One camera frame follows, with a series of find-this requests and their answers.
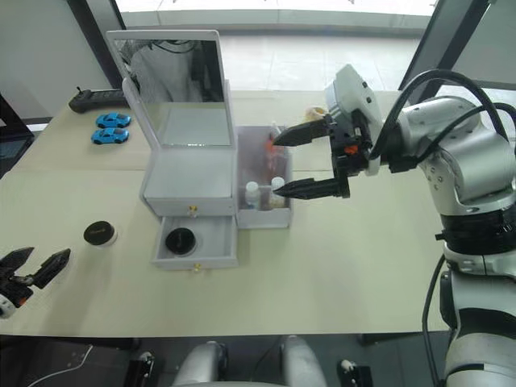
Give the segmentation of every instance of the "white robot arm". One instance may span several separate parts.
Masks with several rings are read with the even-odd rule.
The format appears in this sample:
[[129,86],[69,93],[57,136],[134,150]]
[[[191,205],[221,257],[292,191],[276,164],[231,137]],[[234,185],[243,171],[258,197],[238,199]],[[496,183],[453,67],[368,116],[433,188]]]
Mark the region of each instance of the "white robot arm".
[[[404,107],[412,89],[436,77],[465,85],[482,106],[441,97]],[[516,110],[492,104],[472,81],[446,70],[412,80],[383,124],[374,93],[352,66],[337,73],[326,95],[324,119],[287,129],[275,144],[296,146],[329,135],[334,178],[293,181],[275,192],[300,199],[349,198],[347,179],[362,171],[375,175],[380,164],[393,173],[419,166],[443,223],[437,239],[444,240],[440,263],[446,262],[448,270],[440,277],[441,314],[455,332],[446,383],[516,385],[516,158],[496,109],[515,122]],[[495,131],[483,125],[483,110]]]

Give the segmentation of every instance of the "black lid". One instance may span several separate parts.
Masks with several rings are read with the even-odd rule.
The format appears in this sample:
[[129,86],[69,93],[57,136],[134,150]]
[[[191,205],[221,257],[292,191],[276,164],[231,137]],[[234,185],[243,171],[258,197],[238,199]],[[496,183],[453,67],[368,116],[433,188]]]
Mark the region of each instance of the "black lid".
[[105,220],[91,223],[84,231],[86,242],[99,246],[109,241],[114,235],[114,228]]
[[177,256],[183,256],[195,248],[195,235],[190,229],[179,227],[170,231],[164,244]]

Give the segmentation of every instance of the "orange part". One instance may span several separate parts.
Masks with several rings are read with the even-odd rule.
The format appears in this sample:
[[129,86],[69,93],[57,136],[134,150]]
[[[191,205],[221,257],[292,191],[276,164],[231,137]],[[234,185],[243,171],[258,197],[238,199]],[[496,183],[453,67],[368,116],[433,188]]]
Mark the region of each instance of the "orange part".
[[358,153],[358,145],[351,145],[349,147],[345,147],[344,152],[348,155],[355,155],[356,153]]
[[274,151],[274,144],[272,139],[268,139],[265,143],[265,150],[267,152],[273,152]]

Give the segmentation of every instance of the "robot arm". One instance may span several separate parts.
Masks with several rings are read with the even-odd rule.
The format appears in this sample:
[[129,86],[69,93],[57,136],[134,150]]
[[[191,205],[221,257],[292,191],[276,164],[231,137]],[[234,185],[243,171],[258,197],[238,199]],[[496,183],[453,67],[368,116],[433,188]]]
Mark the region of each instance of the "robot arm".
[[[348,178],[362,171],[375,175],[380,164],[392,173],[419,166],[441,216],[443,232],[437,239],[445,242],[449,268],[440,278],[441,315],[455,332],[447,354],[447,385],[514,385],[516,158],[499,118],[493,120],[493,131],[479,114],[462,119],[475,107],[471,102],[432,98],[403,108],[385,136],[374,93],[349,65],[337,73],[326,96],[329,114],[324,119],[282,132],[275,144],[307,144],[328,135],[334,178],[292,181],[275,193],[349,198]],[[516,110],[509,108],[514,119]]]
[[70,249],[52,254],[40,269],[28,276],[17,276],[16,271],[27,262],[34,248],[20,248],[0,259],[0,318],[9,318],[32,296],[30,286],[43,289],[65,268]]

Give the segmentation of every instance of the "white bottle cap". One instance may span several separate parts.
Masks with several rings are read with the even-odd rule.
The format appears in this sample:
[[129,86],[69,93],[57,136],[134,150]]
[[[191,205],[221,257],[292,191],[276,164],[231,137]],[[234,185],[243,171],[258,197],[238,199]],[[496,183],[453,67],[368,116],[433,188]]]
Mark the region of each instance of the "white bottle cap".
[[255,192],[258,192],[258,189],[260,187],[258,186],[258,183],[255,182],[255,181],[249,181],[246,185],[245,185],[245,190],[247,192],[249,192],[250,194],[252,193],[255,193]]
[[283,177],[276,176],[271,181],[273,190],[281,188],[283,185],[285,185],[285,179]]

